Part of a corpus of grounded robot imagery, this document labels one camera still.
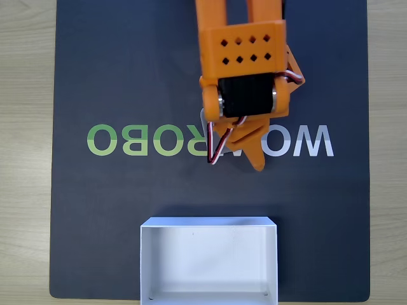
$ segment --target white box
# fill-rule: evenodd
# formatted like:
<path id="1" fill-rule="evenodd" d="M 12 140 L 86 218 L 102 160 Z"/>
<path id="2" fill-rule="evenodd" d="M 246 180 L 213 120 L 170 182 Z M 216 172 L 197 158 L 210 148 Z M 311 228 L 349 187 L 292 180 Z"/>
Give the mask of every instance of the white box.
<path id="1" fill-rule="evenodd" d="M 142 305 L 277 305 L 268 217 L 153 217 L 141 226 Z"/>

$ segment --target dark gray mat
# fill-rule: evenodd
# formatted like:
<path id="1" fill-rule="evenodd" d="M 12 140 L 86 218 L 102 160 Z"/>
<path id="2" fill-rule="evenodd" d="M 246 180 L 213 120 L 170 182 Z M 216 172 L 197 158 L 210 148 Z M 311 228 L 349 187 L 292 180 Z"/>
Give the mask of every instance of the dark gray mat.
<path id="1" fill-rule="evenodd" d="M 230 20 L 240 22 L 244 5 L 234 3 Z M 307 83 L 292 95 L 290 117 L 271 122 L 287 133 L 283 141 L 271 132 L 268 148 L 286 153 L 267 156 L 257 173 L 245 156 L 227 154 L 210 166 L 193 155 L 190 129 L 203 135 L 193 0 L 58 1 L 53 296 L 138 299 L 139 226 L 150 216 L 267 215 L 279 228 L 280 301 L 368 298 L 366 0 L 290 0 L 287 22 Z M 112 141 L 103 130 L 94 137 L 101 154 L 114 148 L 106 156 L 89 148 L 88 133 L 100 124 L 112 128 Z M 147 128 L 142 143 L 127 147 L 128 125 Z M 327 126 L 330 141 L 311 149 L 317 156 L 305 140 L 294 156 L 301 125 L 312 145 Z M 178 142 L 172 131 L 159 136 L 168 128 Z M 130 154 L 147 147 L 148 155 L 129 156 L 123 145 Z"/>

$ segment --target green letter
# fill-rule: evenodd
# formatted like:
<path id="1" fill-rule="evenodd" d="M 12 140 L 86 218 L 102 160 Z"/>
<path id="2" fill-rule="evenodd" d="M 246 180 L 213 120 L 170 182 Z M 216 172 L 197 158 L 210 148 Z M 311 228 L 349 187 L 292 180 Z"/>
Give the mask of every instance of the green letter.
<path id="1" fill-rule="evenodd" d="M 190 130 L 190 132 L 192 133 L 192 135 L 194 136 L 193 139 L 191 139 L 188 142 L 188 151 L 190 152 L 190 154 L 192 154 L 193 156 L 206 156 L 207 155 L 207 151 L 197 151 L 195 149 L 195 144 L 196 143 L 206 143 L 205 137 L 201 136 L 201 134 L 199 133 L 198 129 L 195 127 L 195 125 L 186 125 L 188 127 L 188 129 Z"/>
<path id="2" fill-rule="evenodd" d="M 132 138 L 129 133 L 131 130 L 141 130 L 140 138 Z M 147 137 L 148 137 L 148 125 L 128 125 L 123 128 L 121 132 L 123 139 L 127 142 L 123 144 L 123 151 L 129 156 L 147 156 Z M 130 146 L 134 143 L 140 143 L 141 149 L 139 151 L 131 150 Z"/>
<path id="3" fill-rule="evenodd" d="M 105 130 L 110 135 L 109 147 L 107 149 L 105 149 L 104 151 L 97 149 L 95 146 L 95 134 L 99 130 Z M 109 125 L 99 124 L 99 125 L 92 127 L 89 130 L 88 147 L 89 147 L 90 151 L 92 151 L 97 156 L 107 156 L 108 154 L 111 154 L 114 151 L 114 149 L 116 148 L 116 145 L 117 145 L 117 134 L 116 134 L 115 130 L 112 127 L 110 127 Z"/>
<path id="4" fill-rule="evenodd" d="M 161 135 L 165 130 L 172 130 L 175 133 L 176 137 L 177 137 L 177 144 L 170 151 L 166 151 L 161 146 Z M 163 156 L 166 156 L 166 157 L 171 157 L 171 156 L 174 156 L 177 153 L 179 153 L 181 151 L 181 149 L 183 148 L 184 135 L 183 135 L 183 132 L 181 131 L 181 129 L 179 129 L 177 126 L 163 125 L 161 127 L 158 127 L 158 129 L 154 133 L 153 143 L 154 143 L 154 147 L 155 147 L 156 151 L 159 154 L 162 154 Z"/>

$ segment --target orange robotic arm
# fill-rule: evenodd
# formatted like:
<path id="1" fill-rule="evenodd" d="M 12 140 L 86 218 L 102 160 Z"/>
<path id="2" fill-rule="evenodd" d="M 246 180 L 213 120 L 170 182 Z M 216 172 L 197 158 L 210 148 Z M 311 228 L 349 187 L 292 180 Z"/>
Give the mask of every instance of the orange robotic arm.
<path id="1" fill-rule="evenodd" d="M 282 0 L 247 0 L 249 23 L 238 25 L 227 24 L 226 0 L 196 0 L 196 5 L 208 136 L 213 129 L 261 171 L 261 138 L 270 118 L 288 115 L 290 93 L 304 83 L 286 43 Z"/>

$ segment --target light wood surface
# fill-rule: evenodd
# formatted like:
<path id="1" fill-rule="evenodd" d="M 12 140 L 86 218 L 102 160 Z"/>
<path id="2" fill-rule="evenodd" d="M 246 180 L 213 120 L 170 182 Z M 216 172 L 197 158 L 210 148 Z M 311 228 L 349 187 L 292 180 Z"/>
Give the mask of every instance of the light wood surface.
<path id="1" fill-rule="evenodd" d="M 0 304 L 136 304 L 48 293 L 55 8 L 55 0 L 0 0 Z M 400 305 L 407 304 L 407 1 L 368 0 L 368 11 L 368 304 Z"/>

